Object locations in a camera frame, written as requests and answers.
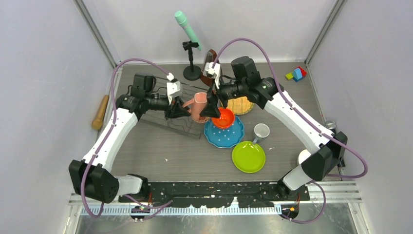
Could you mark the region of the black wire dish rack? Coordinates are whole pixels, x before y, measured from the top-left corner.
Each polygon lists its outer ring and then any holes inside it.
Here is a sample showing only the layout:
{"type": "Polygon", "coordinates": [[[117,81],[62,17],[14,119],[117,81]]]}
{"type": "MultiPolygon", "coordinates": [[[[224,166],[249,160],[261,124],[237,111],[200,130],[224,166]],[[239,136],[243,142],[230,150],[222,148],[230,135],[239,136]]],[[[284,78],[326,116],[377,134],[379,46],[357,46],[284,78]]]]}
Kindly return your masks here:
{"type": "MultiPolygon", "coordinates": [[[[194,94],[198,92],[207,91],[207,89],[203,87],[196,84],[189,84],[188,82],[182,82],[181,85],[183,87],[183,93],[181,95],[181,99],[183,101],[193,98],[194,94]]],[[[190,117],[165,119],[163,111],[149,110],[142,115],[139,121],[154,127],[181,134],[186,137],[197,139],[201,137],[201,134],[204,131],[204,125],[193,121],[190,117]]]]}

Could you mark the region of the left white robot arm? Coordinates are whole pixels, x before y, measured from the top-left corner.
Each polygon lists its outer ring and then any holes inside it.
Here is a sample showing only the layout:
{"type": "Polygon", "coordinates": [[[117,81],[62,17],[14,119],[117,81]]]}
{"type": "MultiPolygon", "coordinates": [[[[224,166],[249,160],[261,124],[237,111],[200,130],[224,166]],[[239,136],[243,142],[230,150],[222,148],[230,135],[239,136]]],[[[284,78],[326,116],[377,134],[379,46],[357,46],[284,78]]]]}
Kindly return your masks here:
{"type": "Polygon", "coordinates": [[[82,160],[73,160],[69,173],[75,193],[85,203],[87,198],[111,203],[117,196],[131,195],[143,202],[149,197],[148,180],[139,175],[115,177],[111,174],[113,163],[126,136],[148,110],[163,111],[167,119],[188,117],[180,97],[169,101],[166,95],[151,94],[143,98],[121,95],[115,102],[108,125],[94,146],[82,160]]]}

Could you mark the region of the orange bowl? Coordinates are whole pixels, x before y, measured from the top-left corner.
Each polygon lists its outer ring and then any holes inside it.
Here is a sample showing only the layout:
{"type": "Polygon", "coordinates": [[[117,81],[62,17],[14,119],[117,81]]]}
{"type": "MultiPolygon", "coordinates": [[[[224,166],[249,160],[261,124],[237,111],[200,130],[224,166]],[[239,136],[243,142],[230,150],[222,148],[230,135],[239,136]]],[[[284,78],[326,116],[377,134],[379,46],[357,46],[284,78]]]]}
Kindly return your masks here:
{"type": "Polygon", "coordinates": [[[223,107],[218,108],[220,117],[212,117],[211,121],[215,127],[220,129],[229,128],[235,122],[235,114],[230,110],[223,107]]]}

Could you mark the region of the pink ceramic mug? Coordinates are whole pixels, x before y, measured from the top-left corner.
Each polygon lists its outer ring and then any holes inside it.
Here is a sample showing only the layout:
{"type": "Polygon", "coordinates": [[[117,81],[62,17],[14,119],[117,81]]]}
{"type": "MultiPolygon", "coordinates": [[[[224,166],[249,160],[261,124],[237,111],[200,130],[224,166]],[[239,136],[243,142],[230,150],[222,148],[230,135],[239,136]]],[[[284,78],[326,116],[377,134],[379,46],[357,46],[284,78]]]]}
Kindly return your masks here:
{"type": "Polygon", "coordinates": [[[190,117],[194,122],[206,123],[210,117],[202,117],[200,114],[207,105],[207,93],[198,92],[192,99],[185,102],[183,107],[189,107],[190,117]]]}

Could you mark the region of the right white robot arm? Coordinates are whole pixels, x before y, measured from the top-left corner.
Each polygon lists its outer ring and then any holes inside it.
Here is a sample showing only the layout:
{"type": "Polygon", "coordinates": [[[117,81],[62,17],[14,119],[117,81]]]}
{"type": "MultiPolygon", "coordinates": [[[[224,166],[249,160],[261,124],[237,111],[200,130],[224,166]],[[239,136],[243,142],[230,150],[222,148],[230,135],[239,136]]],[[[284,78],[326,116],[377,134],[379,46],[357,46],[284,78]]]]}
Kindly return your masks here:
{"type": "Polygon", "coordinates": [[[310,156],[278,182],[278,194],[284,200],[291,200],[302,185],[324,179],[344,155],[347,136],[316,122],[274,78],[243,78],[234,83],[214,83],[206,96],[207,107],[201,112],[203,116],[219,117],[219,101],[226,105],[228,100],[247,97],[280,120],[303,143],[310,156]]]}

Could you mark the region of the white bowl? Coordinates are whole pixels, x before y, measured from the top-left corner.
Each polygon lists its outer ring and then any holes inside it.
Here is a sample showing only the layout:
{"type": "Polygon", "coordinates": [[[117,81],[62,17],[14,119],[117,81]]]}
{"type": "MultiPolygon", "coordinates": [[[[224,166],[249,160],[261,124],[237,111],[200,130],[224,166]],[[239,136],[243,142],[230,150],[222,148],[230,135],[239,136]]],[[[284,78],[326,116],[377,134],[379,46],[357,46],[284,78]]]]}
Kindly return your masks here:
{"type": "Polygon", "coordinates": [[[297,158],[297,164],[300,165],[302,164],[305,160],[307,160],[312,154],[307,150],[304,149],[299,153],[299,156],[297,158]]]}

